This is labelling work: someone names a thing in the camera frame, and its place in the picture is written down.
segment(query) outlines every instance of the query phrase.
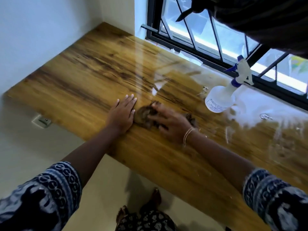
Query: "power socket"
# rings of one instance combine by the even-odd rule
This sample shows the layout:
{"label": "power socket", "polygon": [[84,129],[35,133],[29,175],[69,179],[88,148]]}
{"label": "power socket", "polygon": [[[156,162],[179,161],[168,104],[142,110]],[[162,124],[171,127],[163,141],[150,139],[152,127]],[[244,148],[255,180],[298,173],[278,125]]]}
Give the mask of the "power socket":
{"label": "power socket", "polygon": [[41,114],[32,120],[32,123],[40,128],[47,128],[51,125],[51,120],[43,117]]}

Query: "wooden desk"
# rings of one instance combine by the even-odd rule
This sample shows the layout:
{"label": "wooden desk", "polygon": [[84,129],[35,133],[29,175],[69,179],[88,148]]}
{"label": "wooden desk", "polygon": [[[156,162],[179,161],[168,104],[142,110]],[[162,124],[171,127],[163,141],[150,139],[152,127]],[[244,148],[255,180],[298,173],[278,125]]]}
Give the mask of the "wooden desk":
{"label": "wooden desk", "polygon": [[[7,94],[84,140],[104,126],[117,98],[134,93],[136,108],[159,100],[191,112],[209,138],[308,192],[308,115],[245,86],[233,109],[212,113],[196,94],[230,81],[219,74],[103,23]],[[133,126],[112,156],[234,230],[270,230],[204,159],[156,130]]]}

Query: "white spray bottle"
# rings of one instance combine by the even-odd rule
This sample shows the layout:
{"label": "white spray bottle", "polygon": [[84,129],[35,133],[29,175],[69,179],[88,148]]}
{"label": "white spray bottle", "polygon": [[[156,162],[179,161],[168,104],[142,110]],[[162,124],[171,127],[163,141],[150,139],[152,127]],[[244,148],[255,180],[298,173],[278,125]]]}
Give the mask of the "white spray bottle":
{"label": "white spray bottle", "polygon": [[244,82],[253,85],[251,69],[242,55],[237,57],[235,66],[225,71],[237,71],[238,77],[234,78],[226,87],[216,86],[213,87],[205,99],[207,108],[214,112],[220,113],[235,103],[233,92],[238,89]]}

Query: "patterned sleeve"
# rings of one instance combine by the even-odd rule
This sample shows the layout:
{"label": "patterned sleeve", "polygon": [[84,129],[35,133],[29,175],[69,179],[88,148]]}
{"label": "patterned sleeve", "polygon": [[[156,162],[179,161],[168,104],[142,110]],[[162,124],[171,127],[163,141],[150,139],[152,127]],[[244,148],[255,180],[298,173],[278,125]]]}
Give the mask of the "patterned sleeve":
{"label": "patterned sleeve", "polygon": [[82,187],[76,170],[58,162],[0,200],[0,230],[61,230],[78,209]]}
{"label": "patterned sleeve", "polygon": [[308,196],[268,171],[256,169],[247,177],[243,197],[273,231],[308,230]]}

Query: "bracelet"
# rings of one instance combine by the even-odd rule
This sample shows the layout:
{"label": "bracelet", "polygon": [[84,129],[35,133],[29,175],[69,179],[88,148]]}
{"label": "bracelet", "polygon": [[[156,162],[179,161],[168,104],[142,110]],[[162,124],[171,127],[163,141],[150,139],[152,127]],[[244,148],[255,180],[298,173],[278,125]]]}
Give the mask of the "bracelet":
{"label": "bracelet", "polygon": [[191,127],[188,131],[186,131],[186,134],[184,135],[184,138],[183,138],[183,144],[184,144],[184,147],[186,146],[186,139],[187,139],[187,136],[190,134],[190,132],[192,132],[195,128],[194,127]]}

